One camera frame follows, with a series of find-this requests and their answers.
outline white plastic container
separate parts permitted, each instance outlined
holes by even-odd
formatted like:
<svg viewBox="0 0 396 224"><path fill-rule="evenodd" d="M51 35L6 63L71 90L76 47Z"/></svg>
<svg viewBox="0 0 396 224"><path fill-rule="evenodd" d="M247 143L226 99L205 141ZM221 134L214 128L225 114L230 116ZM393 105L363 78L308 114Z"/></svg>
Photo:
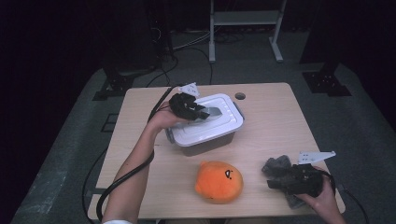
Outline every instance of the white plastic container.
<svg viewBox="0 0 396 224"><path fill-rule="evenodd" d="M244 122L241 112L231 98L219 93L197 99L195 103L205 107L217 107L221 111L221 116L215 119L209 117L198 122L180 123L172 127L170 134L183 153L186 156L194 156L231 143L233 134Z"/></svg>

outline wooden table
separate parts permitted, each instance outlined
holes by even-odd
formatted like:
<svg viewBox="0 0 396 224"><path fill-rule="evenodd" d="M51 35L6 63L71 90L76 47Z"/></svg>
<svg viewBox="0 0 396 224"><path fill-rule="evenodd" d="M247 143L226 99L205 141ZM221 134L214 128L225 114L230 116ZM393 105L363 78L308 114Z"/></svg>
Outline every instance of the wooden table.
<svg viewBox="0 0 396 224"><path fill-rule="evenodd" d="M149 112L167 88L130 89L125 95L120 115L96 187L107 188L129 155ZM225 93L242 110L245 121L231 144L192 157L172 145L161 132L155 142L155 158L150 165L148 187L139 218L195 217L279 217L313 214L308 206L292 210L283 193L269 189L262 167L269 158L288 155L297 163L300 151L318 151L318 146L290 86L286 83L198 86L201 97ZM242 92L245 100L235 99ZM227 204L211 204L194 190L201 161L225 161L244 177L242 194ZM325 170L324 161L316 166ZM95 207L100 195L93 195L89 217L96 219ZM336 194L342 212L345 205Z"/></svg>

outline gray carpet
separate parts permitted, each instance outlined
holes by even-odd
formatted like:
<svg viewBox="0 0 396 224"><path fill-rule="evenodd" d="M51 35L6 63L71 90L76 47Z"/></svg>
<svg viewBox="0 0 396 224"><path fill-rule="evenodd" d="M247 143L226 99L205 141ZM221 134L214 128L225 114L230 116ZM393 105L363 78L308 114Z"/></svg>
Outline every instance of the gray carpet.
<svg viewBox="0 0 396 224"><path fill-rule="evenodd" d="M197 82L198 85L287 82L303 110L307 123L322 151L337 156L327 164L337 184L348 188L364 206L371 223L396 223L391 207L396 202L396 135L362 88L358 77L340 65L335 75L352 96L329 97L311 93L302 72L319 70L321 64L299 64L308 33L281 33L278 45L283 63L275 61L268 43L270 34L249 34L230 45L216 45L217 61L210 65L207 44L175 53L177 67L168 72L171 84ZM178 46L195 35L174 35ZM164 58L163 69L175 64ZM133 88L146 85L162 71L138 77ZM111 133L101 132L107 116L119 113L122 97L93 101L106 76L102 70L92 75L81 93L45 163L23 201L13 223L89 223L84 215L81 192L95 160L106 149ZM161 76L152 86L165 86ZM103 157L87 181L84 202L89 204ZM348 223L364 223L359 207L343 192L344 217ZM323 223L316 216L273 217L275 223Z"/></svg>

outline orange plush toy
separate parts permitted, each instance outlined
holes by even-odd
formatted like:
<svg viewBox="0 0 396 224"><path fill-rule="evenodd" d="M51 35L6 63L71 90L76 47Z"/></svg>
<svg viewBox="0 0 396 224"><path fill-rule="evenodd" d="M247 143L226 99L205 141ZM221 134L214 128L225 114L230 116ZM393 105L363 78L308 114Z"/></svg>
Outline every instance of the orange plush toy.
<svg viewBox="0 0 396 224"><path fill-rule="evenodd" d="M241 173L222 161L202 161L195 190L211 203L228 203L237 198L244 187Z"/></svg>

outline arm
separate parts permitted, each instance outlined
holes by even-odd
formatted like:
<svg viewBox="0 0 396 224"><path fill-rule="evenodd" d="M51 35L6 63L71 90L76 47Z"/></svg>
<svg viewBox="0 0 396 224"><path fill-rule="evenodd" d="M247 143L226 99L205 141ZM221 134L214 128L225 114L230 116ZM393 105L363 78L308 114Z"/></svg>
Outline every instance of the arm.
<svg viewBox="0 0 396 224"><path fill-rule="evenodd" d="M338 209L329 177L323 175L323 190L317 198L308 194L298 194L296 196L309 204L326 223L347 224Z"/></svg>
<svg viewBox="0 0 396 224"><path fill-rule="evenodd" d="M127 174L142 164L152 153L157 134L165 128L172 127L177 122L184 121L177 118L170 110L168 103L164 103L155 116L148 122L134 146L134 150L122 164L115 179ZM140 204L142 203L149 177L149 165L139 173L115 188L108 197L103 222L109 220L127 220L137 223Z"/></svg>

